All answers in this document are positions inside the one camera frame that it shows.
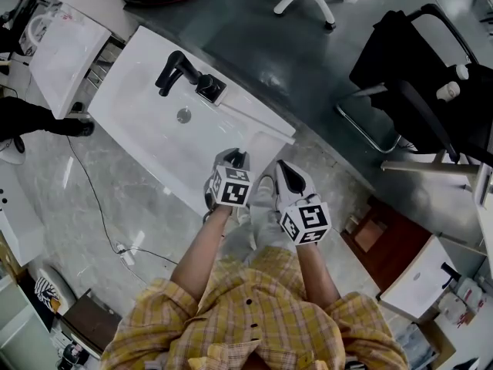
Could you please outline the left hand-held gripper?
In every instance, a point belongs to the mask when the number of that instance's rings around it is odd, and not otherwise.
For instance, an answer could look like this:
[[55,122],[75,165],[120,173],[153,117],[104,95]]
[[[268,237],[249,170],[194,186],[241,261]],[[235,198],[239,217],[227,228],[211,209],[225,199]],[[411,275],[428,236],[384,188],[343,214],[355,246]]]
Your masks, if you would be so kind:
[[250,170],[250,156],[239,148],[224,150],[216,156],[212,173],[204,184],[206,207],[219,205],[245,207],[255,174]]

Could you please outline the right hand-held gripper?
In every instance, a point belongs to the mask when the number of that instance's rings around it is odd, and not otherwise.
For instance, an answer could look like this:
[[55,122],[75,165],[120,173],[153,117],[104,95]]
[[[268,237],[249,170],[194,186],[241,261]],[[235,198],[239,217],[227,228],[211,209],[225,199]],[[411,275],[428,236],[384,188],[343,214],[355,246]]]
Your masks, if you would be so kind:
[[315,244],[331,229],[330,213],[311,176],[285,160],[274,170],[280,226],[296,245]]

